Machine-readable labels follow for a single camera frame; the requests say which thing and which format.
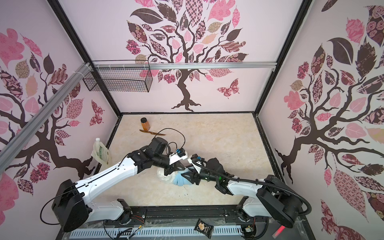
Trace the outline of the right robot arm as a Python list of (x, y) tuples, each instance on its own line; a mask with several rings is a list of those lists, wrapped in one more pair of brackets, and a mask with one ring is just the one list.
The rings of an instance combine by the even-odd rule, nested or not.
[(226, 172), (216, 158), (205, 161), (194, 155), (189, 162), (181, 176), (191, 184), (199, 185), (202, 180), (214, 182), (220, 193), (243, 197), (236, 207), (236, 214), (243, 222), (253, 217), (269, 217), (292, 228), (301, 214), (304, 200), (273, 175), (263, 180), (247, 180)]

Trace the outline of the light blue bear hoodie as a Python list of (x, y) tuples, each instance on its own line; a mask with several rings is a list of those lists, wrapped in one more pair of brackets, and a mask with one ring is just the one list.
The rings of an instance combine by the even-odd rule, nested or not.
[(173, 180), (173, 184), (179, 187), (192, 185), (190, 181), (188, 181), (186, 178), (182, 176), (182, 174), (188, 173), (188, 172), (189, 170), (175, 172), (175, 178)]

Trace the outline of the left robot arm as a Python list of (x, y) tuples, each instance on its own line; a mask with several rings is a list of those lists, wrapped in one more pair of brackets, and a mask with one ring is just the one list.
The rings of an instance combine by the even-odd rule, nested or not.
[(94, 200), (117, 183), (152, 166), (163, 168), (165, 175), (183, 170), (180, 161), (187, 159), (187, 152), (181, 148), (165, 155), (167, 147), (165, 139), (155, 137), (148, 146), (128, 153), (119, 163), (92, 177), (76, 183), (71, 180), (62, 182), (52, 204), (61, 229), (68, 233), (95, 221), (112, 221), (121, 225), (129, 223), (133, 212), (123, 199), (104, 204)]

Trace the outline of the white teddy bear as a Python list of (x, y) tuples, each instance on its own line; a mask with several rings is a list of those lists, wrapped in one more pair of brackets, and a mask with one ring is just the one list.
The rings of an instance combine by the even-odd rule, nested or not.
[(165, 175), (165, 169), (162, 169), (162, 168), (158, 168), (157, 169), (157, 176), (158, 178), (163, 182), (163, 183), (166, 183), (166, 184), (173, 184), (174, 181), (175, 181), (175, 178), (176, 178), (176, 174), (177, 172), (173, 172), (169, 175)]

